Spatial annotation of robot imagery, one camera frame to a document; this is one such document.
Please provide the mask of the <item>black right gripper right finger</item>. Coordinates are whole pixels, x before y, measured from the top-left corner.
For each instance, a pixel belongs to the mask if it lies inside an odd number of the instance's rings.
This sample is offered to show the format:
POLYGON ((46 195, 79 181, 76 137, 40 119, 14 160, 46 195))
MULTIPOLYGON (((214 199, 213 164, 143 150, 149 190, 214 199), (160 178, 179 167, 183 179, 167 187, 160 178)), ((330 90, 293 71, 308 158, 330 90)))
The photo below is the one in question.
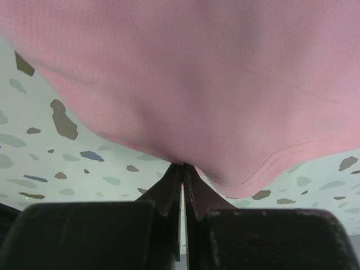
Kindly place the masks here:
POLYGON ((183 166, 189 269, 358 269, 340 221, 318 209, 239 209, 183 166))

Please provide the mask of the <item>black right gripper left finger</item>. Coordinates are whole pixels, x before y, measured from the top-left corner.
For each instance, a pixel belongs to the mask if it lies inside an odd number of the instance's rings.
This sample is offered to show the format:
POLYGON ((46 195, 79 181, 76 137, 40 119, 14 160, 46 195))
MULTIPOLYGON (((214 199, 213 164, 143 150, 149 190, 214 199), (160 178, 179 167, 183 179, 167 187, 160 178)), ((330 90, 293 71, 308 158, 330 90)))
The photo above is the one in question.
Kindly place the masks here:
POLYGON ((1 241, 2 269, 175 269, 182 166, 134 201, 40 203, 1 241))

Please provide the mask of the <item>pink t shirt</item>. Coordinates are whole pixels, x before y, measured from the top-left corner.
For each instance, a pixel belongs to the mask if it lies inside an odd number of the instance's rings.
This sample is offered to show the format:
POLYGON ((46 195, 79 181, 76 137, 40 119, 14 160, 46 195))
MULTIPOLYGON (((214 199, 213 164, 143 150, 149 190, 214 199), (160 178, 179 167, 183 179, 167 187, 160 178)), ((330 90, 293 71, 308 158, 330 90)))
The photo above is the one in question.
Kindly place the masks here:
POLYGON ((2 1, 1 34, 92 132, 228 197, 359 148, 358 1, 2 1))

